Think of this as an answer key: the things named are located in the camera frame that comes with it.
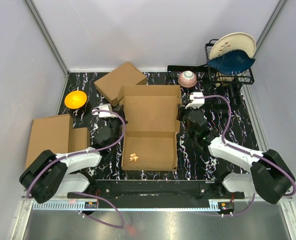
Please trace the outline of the small orange red toy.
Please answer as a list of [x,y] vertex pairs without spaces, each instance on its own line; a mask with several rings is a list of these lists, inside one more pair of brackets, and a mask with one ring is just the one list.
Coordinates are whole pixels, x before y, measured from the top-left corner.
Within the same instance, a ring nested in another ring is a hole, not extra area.
[[130,162],[136,162],[138,159],[139,157],[135,153],[130,154],[130,157],[129,157]]

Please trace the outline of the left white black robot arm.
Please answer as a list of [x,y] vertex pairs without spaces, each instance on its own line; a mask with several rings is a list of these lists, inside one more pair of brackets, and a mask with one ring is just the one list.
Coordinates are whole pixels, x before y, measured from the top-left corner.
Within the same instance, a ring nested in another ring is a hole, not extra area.
[[73,172],[96,167],[103,156],[101,152],[117,145],[125,136],[126,121],[116,115],[108,130],[116,134],[117,139],[101,148],[88,147],[70,153],[42,151],[19,178],[20,184],[27,190],[26,197],[43,204],[50,200],[63,185],[63,180]]

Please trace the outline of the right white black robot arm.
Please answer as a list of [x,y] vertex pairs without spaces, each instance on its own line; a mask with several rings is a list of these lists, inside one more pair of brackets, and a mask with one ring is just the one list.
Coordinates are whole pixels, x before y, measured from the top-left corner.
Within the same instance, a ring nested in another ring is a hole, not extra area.
[[244,169],[246,173],[224,173],[215,185],[216,195],[226,198],[234,192],[259,195],[270,204],[276,204],[293,188],[295,177],[280,156],[272,149],[266,152],[249,149],[222,138],[208,127],[199,110],[180,107],[177,119],[203,153],[226,160]]

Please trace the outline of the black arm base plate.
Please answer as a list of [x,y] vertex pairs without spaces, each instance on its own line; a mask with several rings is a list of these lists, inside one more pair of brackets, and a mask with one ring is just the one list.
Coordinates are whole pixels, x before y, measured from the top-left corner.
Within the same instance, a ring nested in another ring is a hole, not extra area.
[[106,199],[120,196],[189,196],[196,199],[245,198],[244,193],[230,193],[215,181],[205,180],[94,180],[85,194]]

